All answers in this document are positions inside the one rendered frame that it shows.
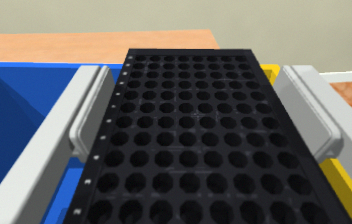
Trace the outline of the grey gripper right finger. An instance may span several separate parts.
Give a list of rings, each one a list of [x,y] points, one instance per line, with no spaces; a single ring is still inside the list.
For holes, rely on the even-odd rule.
[[[352,107],[311,65],[284,65],[273,89],[317,163],[337,159],[352,180]]]

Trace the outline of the black well plate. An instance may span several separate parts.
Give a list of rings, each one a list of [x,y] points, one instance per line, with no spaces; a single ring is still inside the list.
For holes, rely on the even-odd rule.
[[[62,224],[352,219],[251,49],[129,48]]]

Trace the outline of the blue bin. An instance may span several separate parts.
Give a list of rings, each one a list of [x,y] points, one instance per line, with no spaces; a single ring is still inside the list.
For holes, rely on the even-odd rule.
[[[81,65],[108,65],[116,84],[123,64],[0,62],[0,184]],[[40,224],[62,224],[84,165],[70,157]]]

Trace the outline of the yellow bin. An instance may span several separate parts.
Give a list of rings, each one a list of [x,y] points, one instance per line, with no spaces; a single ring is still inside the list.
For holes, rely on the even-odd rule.
[[[280,70],[278,65],[261,65],[267,78],[273,83]],[[352,219],[352,180],[337,159],[325,159],[319,164],[335,193]]]

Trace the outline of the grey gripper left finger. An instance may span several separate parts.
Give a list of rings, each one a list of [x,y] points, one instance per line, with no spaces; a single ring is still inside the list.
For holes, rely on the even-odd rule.
[[[0,224],[40,224],[70,157],[86,163],[115,82],[81,65],[0,184]]]

